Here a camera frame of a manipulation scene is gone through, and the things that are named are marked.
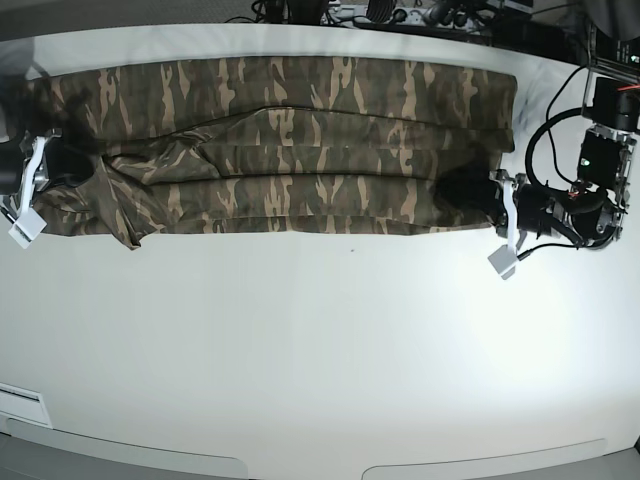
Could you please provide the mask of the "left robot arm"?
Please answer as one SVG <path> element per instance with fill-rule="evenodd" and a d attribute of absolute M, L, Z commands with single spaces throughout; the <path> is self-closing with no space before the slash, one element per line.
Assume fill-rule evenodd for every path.
<path fill-rule="evenodd" d="M 458 211 L 488 216 L 497 233 L 550 237 L 550 246 L 602 249 L 618 239 L 628 211 L 629 171 L 639 137 L 639 4 L 636 1 L 586 1 L 588 72 L 581 106 L 545 122 L 530 139 L 525 171 L 515 177 L 476 161 L 445 174 L 436 197 Z M 535 175 L 537 143 L 562 121 L 591 122 L 581 144 L 576 177 L 565 190 Z"/>

